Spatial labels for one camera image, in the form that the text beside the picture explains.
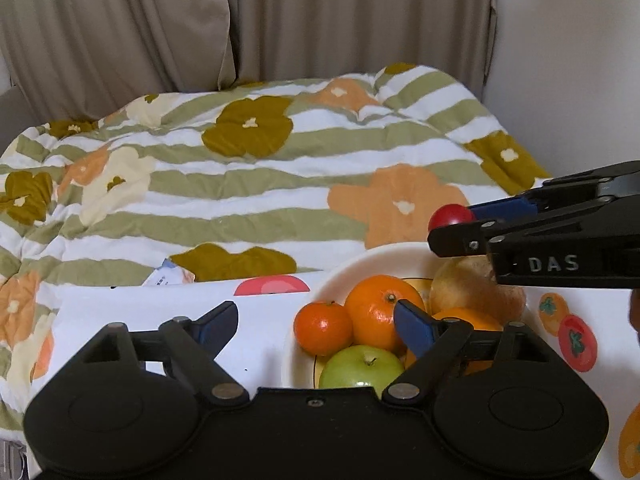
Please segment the small red-orange mandarin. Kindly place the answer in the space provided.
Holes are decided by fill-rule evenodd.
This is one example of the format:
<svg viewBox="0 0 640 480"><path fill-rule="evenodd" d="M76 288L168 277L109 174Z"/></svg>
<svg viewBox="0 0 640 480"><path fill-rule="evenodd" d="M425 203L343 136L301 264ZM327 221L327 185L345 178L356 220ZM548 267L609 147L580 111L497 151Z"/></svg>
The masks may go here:
<svg viewBox="0 0 640 480"><path fill-rule="evenodd" d="M314 301L296 314L293 332L299 347L312 356L333 356L354 341L346 308L335 301Z"/></svg>

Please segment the reddish brown apple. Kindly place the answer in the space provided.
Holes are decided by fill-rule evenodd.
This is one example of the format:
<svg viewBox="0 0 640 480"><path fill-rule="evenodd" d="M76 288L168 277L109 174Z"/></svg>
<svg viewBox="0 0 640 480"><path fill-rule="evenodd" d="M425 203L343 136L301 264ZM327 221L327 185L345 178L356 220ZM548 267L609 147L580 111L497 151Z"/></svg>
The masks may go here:
<svg viewBox="0 0 640 480"><path fill-rule="evenodd" d="M428 301L433 313L471 309L502 325L519 321L526 307L524 289L498 284L486 256L447 259L433 278Z"/></svg>

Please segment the cream oval fruit bowl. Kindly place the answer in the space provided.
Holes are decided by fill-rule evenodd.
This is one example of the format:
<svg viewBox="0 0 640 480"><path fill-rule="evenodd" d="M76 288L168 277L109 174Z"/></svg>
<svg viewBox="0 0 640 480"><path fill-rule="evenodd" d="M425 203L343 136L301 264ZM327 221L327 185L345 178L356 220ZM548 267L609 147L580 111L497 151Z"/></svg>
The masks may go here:
<svg viewBox="0 0 640 480"><path fill-rule="evenodd" d="M310 292L303 299L302 305L322 300L344 304L349 292L359 282L373 275L384 274L402 278L413 286L420 292L426 312L432 313L428 299L432 281L447 261L451 261L451 258L437 257L426 243L399 243L373 248L323 274L317 284L310 285ZM324 361L300 348L290 330L281 366L282 385L290 388L316 388L317 378L323 367Z"/></svg>

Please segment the white tissue packet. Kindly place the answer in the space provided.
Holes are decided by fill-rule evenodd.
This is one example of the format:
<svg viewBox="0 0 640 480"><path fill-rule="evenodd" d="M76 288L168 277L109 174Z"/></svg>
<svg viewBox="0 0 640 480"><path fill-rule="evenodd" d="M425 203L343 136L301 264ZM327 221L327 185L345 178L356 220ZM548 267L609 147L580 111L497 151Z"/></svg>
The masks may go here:
<svg viewBox="0 0 640 480"><path fill-rule="evenodd" d="M165 259L160 266L154 269L142 283L143 286L183 285L195 282L195 275L178 266L170 259Z"/></svg>

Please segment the green apple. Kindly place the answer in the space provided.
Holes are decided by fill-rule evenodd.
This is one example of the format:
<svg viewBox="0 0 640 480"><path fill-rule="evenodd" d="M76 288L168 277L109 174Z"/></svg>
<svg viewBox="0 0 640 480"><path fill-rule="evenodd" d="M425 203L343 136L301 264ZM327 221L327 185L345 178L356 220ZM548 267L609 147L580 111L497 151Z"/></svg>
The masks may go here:
<svg viewBox="0 0 640 480"><path fill-rule="evenodd" d="M404 370L404 364L392 352L357 344L335 353L326 361L318 387L372 387L380 396Z"/></svg>

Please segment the large orange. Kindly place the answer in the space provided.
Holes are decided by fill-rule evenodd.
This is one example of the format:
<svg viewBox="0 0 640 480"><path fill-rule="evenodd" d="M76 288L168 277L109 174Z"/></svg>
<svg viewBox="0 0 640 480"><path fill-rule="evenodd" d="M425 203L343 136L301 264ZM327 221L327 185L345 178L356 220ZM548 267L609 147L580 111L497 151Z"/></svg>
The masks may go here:
<svg viewBox="0 0 640 480"><path fill-rule="evenodd" d="M354 344L380 348L398 356L403 354L406 346L394 324L396 304L403 299L425 309L420 292L400 278L378 274L360 281L344 302L352 319Z"/></svg>

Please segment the striped floral quilt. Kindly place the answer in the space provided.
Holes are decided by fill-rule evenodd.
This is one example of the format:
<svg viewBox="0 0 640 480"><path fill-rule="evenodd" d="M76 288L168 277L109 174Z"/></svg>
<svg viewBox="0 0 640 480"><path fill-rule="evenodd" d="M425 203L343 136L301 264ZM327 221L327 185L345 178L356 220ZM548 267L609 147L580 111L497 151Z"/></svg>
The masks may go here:
<svg viewBox="0 0 640 480"><path fill-rule="evenodd" d="M461 82L406 63L30 127L1 157L2 437L47 373L58 286L328 270L546 177Z"/></svg>

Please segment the grey bed headboard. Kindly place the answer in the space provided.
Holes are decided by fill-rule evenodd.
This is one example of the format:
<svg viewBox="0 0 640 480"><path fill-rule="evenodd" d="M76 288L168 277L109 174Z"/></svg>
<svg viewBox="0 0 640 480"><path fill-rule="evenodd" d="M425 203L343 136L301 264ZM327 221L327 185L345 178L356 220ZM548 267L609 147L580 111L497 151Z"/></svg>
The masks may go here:
<svg viewBox="0 0 640 480"><path fill-rule="evenodd" d="M9 88L0 96L0 148L4 152L11 142L25 129L40 124L17 86Z"/></svg>

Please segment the beige curtain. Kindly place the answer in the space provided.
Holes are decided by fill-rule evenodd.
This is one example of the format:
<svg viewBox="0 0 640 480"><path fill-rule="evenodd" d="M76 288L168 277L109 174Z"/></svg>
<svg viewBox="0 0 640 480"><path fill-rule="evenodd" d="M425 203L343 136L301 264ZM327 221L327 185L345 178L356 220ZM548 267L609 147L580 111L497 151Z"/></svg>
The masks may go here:
<svg viewBox="0 0 640 480"><path fill-rule="evenodd" d="M397 62L481 94L495 27L495 0L1 0L2 56L44 121Z"/></svg>

